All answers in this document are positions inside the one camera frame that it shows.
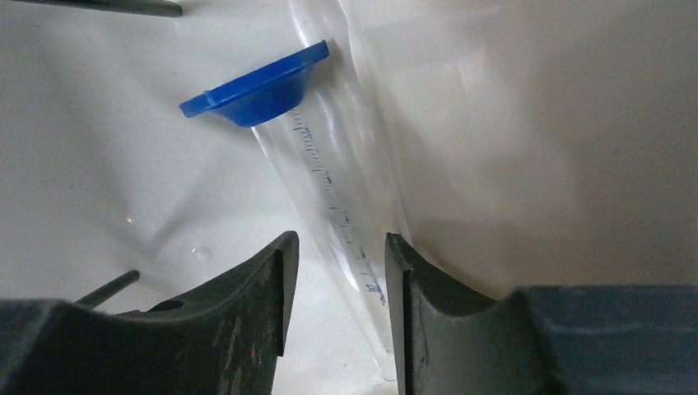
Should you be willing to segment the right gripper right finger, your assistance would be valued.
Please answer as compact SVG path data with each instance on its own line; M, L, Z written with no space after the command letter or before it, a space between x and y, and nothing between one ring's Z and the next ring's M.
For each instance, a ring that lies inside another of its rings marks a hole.
M401 235L384 259L401 394L694 394L694 286L525 286L493 300Z

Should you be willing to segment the black metal ring stand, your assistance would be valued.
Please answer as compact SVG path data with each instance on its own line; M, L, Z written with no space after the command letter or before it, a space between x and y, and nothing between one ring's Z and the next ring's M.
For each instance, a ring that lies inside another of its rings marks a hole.
M31 4L50 5L56 7L70 7L99 12L116 12L123 14L157 16L157 17L181 17L184 15L183 7L174 1L145 1L145 0L113 0L113 1L88 1L88 0L31 0L21 2ZM120 276L111 279L99 288L91 291L77 300L78 304L86 306L88 309L95 309L106 300L117 295L119 292L137 282L141 273L136 269L131 269Z

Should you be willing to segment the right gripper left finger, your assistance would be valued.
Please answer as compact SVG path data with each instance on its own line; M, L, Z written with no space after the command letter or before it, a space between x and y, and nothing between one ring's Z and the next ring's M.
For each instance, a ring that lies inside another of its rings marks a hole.
M4 394L269 394L299 265L287 231L253 257L147 311L3 300Z

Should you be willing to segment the clear cylinder blue base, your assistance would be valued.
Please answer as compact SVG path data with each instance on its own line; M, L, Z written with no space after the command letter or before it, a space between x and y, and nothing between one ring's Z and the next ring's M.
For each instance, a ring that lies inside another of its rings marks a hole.
M315 42L204 90L180 110L252 131L381 376L394 381L384 263L385 235L398 228L392 183L375 121L337 44Z

